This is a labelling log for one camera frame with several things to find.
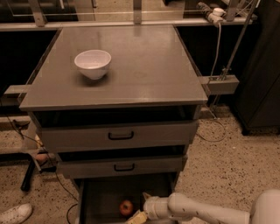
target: drawer handle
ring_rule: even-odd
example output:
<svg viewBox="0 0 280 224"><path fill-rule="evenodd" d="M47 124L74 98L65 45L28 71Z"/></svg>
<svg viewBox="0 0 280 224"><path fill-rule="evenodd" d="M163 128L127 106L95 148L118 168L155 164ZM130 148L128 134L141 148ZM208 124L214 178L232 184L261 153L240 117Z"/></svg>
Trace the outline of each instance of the drawer handle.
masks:
<svg viewBox="0 0 280 224"><path fill-rule="evenodd" d="M113 136L111 132L108 133L108 139L110 140L129 140L134 136L134 132L131 131L131 133L128 136Z"/></svg>
<svg viewBox="0 0 280 224"><path fill-rule="evenodd" d="M135 169L135 164L132 164L132 166L130 168L126 168L126 169L120 169L116 167L116 164L114 164L114 170L116 172L132 172Z"/></svg>

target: apple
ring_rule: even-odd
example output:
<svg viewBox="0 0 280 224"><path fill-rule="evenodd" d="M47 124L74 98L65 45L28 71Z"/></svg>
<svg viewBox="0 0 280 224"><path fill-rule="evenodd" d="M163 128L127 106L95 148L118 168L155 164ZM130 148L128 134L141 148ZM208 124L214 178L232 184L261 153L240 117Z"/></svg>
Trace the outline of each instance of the apple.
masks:
<svg viewBox="0 0 280 224"><path fill-rule="evenodd" d="M119 208L120 208L120 213L125 217L133 214L133 204L128 199L123 200Z"/></svg>

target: white device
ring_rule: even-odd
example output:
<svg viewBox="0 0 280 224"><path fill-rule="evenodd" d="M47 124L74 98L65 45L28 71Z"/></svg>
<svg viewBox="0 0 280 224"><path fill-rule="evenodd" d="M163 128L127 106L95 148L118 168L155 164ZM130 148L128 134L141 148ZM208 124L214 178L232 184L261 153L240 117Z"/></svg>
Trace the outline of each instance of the white device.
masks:
<svg viewBox="0 0 280 224"><path fill-rule="evenodd" d="M200 203L175 192L167 198L145 194L143 211L138 211L127 224L142 224L146 221L189 221L197 217L210 224L279 224L280 191L263 192L252 205L251 211Z"/></svg>

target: white bowl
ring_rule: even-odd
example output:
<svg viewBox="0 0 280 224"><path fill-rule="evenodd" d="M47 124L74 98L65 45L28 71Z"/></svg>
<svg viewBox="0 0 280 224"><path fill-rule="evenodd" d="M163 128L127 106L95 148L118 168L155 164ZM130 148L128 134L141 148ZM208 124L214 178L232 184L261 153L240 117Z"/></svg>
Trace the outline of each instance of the white bowl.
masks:
<svg viewBox="0 0 280 224"><path fill-rule="evenodd" d="M111 55L101 50L89 50L78 54L74 60L79 71L91 80L99 80L109 70Z"/></svg>

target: white sneaker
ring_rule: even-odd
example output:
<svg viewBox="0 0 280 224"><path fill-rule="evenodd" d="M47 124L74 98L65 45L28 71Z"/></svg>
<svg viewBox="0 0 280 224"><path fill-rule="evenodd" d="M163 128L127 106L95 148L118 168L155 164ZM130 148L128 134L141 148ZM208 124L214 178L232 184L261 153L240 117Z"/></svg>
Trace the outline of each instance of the white sneaker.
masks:
<svg viewBox="0 0 280 224"><path fill-rule="evenodd" d="M32 205L27 203L0 213L0 224L23 223L32 214Z"/></svg>

